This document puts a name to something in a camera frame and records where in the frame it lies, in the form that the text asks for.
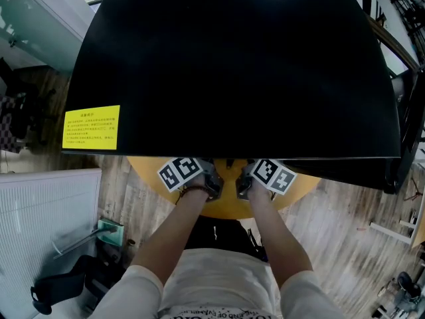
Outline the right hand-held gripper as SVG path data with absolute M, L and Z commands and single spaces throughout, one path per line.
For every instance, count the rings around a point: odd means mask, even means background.
M 271 193 L 271 200 L 285 195 L 297 178 L 297 173 L 274 159 L 258 159 L 242 168 L 236 180 L 236 196 L 248 201 L 248 190 L 256 180 Z

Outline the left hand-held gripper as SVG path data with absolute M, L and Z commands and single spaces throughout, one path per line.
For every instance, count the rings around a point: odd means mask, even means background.
M 157 171 L 157 174 L 169 193 L 183 192 L 194 185 L 193 179 L 196 176 L 203 175 L 205 187 L 210 195 L 208 201 L 219 199 L 224 185 L 212 159 L 172 158 Z

